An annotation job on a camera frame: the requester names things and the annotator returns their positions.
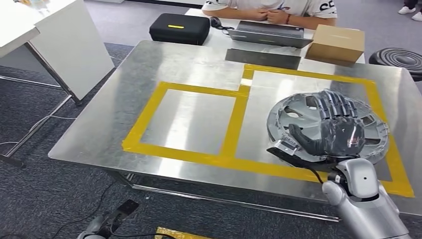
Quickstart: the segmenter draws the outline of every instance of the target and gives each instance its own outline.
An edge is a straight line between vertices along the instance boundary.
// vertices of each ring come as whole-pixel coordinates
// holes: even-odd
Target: white sneaker
[[[412,16],[412,19],[415,21],[422,21],[422,12],[416,13],[414,16]]]
[[[399,14],[406,14],[406,13],[412,13],[416,10],[416,7],[413,9],[409,9],[407,6],[404,6],[402,9],[400,9]]]

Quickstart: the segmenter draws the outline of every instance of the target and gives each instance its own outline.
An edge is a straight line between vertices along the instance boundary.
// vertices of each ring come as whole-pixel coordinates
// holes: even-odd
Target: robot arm
[[[358,239],[410,239],[399,218],[399,209],[377,180],[374,166],[363,158],[349,159],[337,166],[344,173],[323,183],[328,202],[337,207],[345,224]]]
[[[357,109],[339,93],[315,97],[321,117],[321,139],[313,140],[295,125],[290,135],[308,154],[335,162],[322,191],[358,239],[410,239],[399,210],[377,179],[372,163],[359,157],[365,144]],[[268,150],[277,155],[277,149]]]

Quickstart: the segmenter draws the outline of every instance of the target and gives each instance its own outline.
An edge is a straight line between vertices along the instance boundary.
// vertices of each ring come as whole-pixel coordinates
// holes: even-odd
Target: person
[[[405,5],[400,9],[399,14],[414,12],[416,10],[416,4],[418,4],[418,0],[405,0]],[[412,19],[415,21],[422,21],[422,8],[418,13],[412,16]]]
[[[335,26],[337,19],[333,0],[207,0],[202,11],[209,16],[268,20],[308,29],[319,24]]]

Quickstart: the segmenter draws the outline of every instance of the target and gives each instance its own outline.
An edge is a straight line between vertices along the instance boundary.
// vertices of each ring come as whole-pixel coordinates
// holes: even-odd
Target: yellow label
[[[179,28],[179,29],[185,28],[184,26],[175,26],[175,25],[168,25],[168,27]]]

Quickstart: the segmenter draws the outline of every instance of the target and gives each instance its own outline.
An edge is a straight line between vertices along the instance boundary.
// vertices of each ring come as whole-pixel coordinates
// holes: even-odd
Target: yellow tape
[[[245,109],[247,106],[247,100],[249,97],[251,85],[250,80],[253,79],[254,71],[265,71],[287,75],[296,75],[310,78],[363,84],[366,87],[368,101],[371,104],[372,109],[382,120],[386,121],[386,115],[384,113],[382,103],[379,100],[380,97],[377,91],[377,87],[375,82],[373,81],[346,76],[333,76],[319,73],[280,69],[274,67],[245,65],[245,69],[243,71],[242,76],[243,79],[241,81],[241,85],[238,91],[161,82],[157,86],[155,92],[152,94],[150,100],[145,106],[139,119],[134,124],[132,130],[129,132],[128,136],[123,141],[123,150],[133,153],[155,155],[164,158],[173,158],[233,170],[261,173],[271,176],[280,176],[310,182],[318,182],[317,178],[307,169],[235,158],[237,142],[240,136],[240,130],[245,114]],[[142,134],[145,132],[148,126],[150,119],[153,117],[155,110],[158,108],[162,98],[164,97],[168,89],[236,98],[230,121],[227,127],[227,132],[223,144],[221,146],[219,155],[184,151],[139,142],[142,137]],[[386,155],[386,161],[390,169],[392,178],[391,182],[382,181],[387,192],[405,197],[414,197],[412,187],[407,178],[406,171],[401,162],[400,154],[398,152],[396,143],[392,135],[390,135],[390,148]],[[324,172],[319,172],[319,174],[322,178],[326,178],[327,176],[327,174]]]
[[[387,116],[382,106],[381,97],[378,93],[377,85],[374,81],[362,78],[325,75],[320,73],[296,71],[257,65],[245,65],[245,69],[362,84],[366,88],[366,95],[368,97],[368,102],[372,110],[382,121],[387,122]],[[390,146],[385,156],[385,159],[390,170],[392,181],[382,181],[382,183],[388,193],[397,194],[404,197],[415,197],[412,186],[407,177],[406,170],[403,166],[400,153],[397,149],[396,142],[391,134],[389,135],[389,142]]]
[[[242,96],[236,98],[233,111],[231,112],[230,121],[220,150],[221,156],[235,157],[237,142],[242,129],[243,117],[245,116],[246,106],[248,104],[248,95],[250,85],[240,85],[239,91]]]
[[[314,174],[303,168],[294,168],[290,166],[269,164],[247,159],[238,159],[222,155],[212,155],[181,149],[167,148],[148,143],[138,143],[132,148],[125,149],[125,151],[154,155],[163,158],[173,158],[187,162],[200,163],[233,170],[262,173],[270,176],[318,182]],[[327,177],[327,173],[319,172],[319,174],[322,178]]]
[[[177,90],[177,91],[189,91],[189,92],[196,92],[202,94],[210,94],[216,96],[228,96],[228,97],[237,97],[237,96],[244,96],[247,97],[249,91],[231,91],[225,89],[217,89],[217,88],[210,88],[210,87],[203,87],[203,86],[191,86],[191,85],[184,85],[179,83],[169,83],[169,82],[161,82],[161,87],[166,87],[167,89]]]
[[[170,230],[170,229],[161,228],[161,227],[157,228],[157,233],[167,234],[176,239],[210,239],[210,238],[205,238],[205,237],[201,237],[201,236],[197,236],[197,235],[193,235],[189,233],[178,232],[175,230]],[[162,239],[162,238],[163,236],[155,236],[155,239]]]
[[[167,25],[167,26],[172,27],[172,28],[179,28],[179,29],[185,28],[184,26],[176,26],[176,25]]]
[[[167,92],[167,87],[165,82],[160,82],[152,93],[149,101],[145,105],[141,115],[139,116],[138,120],[133,125],[132,129],[129,131],[129,134],[123,140],[122,147],[123,150],[128,150],[139,143],[141,136],[144,134],[146,128],[148,127],[148,123],[152,116],[155,113],[155,110],[161,103],[164,95]]]

